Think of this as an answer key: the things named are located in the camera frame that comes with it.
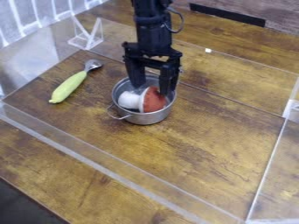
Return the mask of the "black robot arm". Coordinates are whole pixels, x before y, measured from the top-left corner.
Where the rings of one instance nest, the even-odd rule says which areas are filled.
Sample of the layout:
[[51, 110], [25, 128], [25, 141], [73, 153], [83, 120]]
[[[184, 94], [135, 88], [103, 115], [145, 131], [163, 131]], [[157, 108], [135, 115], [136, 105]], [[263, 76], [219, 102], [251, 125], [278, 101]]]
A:
[[172, 29], [169, 5], [173, 0], [131, 0], [135, 9], [135, 43], [124, 42], [124, 62], [129, 81], [135, 88], [145, 84], [145, 68], [160, 71], [160, 94], [168, 95], [176, 88], [183, 53], [172, 49]]

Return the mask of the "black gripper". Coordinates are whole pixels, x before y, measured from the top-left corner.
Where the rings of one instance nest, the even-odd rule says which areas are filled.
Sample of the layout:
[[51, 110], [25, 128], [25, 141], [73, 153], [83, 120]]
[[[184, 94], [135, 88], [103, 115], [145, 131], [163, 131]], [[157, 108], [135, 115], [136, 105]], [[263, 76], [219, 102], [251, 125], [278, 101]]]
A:
[[143, 49], [137, 43], [124, 42], [123, 60], [131, 84], [139, 88], [145, 84], [145, 68], [160, 70], [160, 94], [168, 95], [176, 89], [183, 53], [169, 46], [156, 49]]

